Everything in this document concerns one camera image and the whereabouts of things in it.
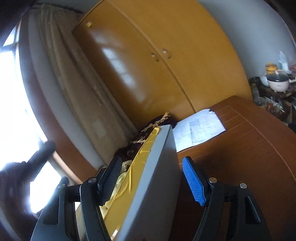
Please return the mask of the person's left hand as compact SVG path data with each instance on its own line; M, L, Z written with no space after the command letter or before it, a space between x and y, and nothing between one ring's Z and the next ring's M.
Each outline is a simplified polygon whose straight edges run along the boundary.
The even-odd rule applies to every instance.
M29 202L27 163L9 163L1 170L1 240L30 240L36 218Z

